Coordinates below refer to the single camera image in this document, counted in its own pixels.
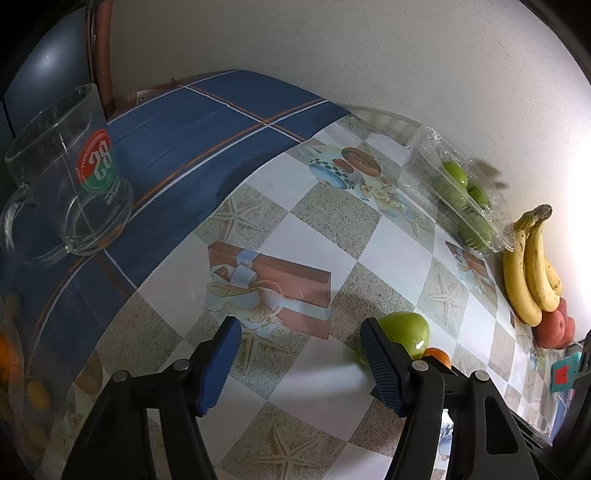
red fruit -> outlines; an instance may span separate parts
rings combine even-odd
[[[566,300],[564,298],[560,297],[560,303],[558,304],[558,308],[556,310],[562,314],[564,321],[566,321],[569,315],[566,313]]]
[[[564,321],[564,335],[562,340],[556,345],[554,348],[557,350],[562,350],[563,348],[567,348],[574,340],[574,320],[572,317],[566,317]]]
[[[542,311],[542,321],[532,328],[535,341],[542,348],[554,348],[564,336],[564,317],[558,310],[555,312]]]

ribbon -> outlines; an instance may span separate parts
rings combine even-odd
[[[204,307],[223,320],[234,315],[246,327],[257,330],[260,336],[268,336],[278,326],[277,317],[283,308],[317,318],[328,320],[330,310],[284,295],[278,283],[258,279],[252,270],[252,263],[259,253],[243,250],[236,256],[238,265],[213,266],[209,275]]]

banana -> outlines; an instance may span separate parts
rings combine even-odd
[[[556,292],[558,296],[562,295],[562,282],[560,281],[560,277],[556,273],[554,267],[550,264],[547,258],[545,260],[545,268],[546,268],[546,276],[548,277],[548,281],[552,286],[552,290]]]
[[[535,327],[542,321],[542,310],[530,295],[524,272],[525,240],[533,222],[532,216],[530,220],[526,220],[525,228],[515,232],[515,250],[505,250],[503,254],[503,275],[507,296],[517,315],[525,323]]]
[[[534,301],[542,310],[553,312],[558,308],[560,296],[552,289],[546,275],[544,241],[542,228],[544,222],[536,223],[530,230],[525,243],[524,267],[525,281]]]

wall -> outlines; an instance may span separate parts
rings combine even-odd
[[[502,172],[515,219],[551,204],[548,257],[591,328],[591,86],[518,0],[116,0],[116,96],[229,68],[438,128]]]

screw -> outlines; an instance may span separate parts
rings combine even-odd
[[[186,359],[183,358],[183,359],[177,360],[174,363],[173,368],[177,372],[182,372],[182,371],[186,370],[187,368],[189,368],[190,366],[191,366],[191,363],[189,362],[189,360],[186,360]]]
[[[127,380],[129,374],[125,370],[117,370],[113,374],[113,382],[121,383]]]
[[[429,370],[429,364],[423,360],[415,360],[413,362],[413,368],[418,372],[426,372]]]
[[[491,379],[491,376],[484,370],[476,370],[474,376],[480,382],[488,382]]]

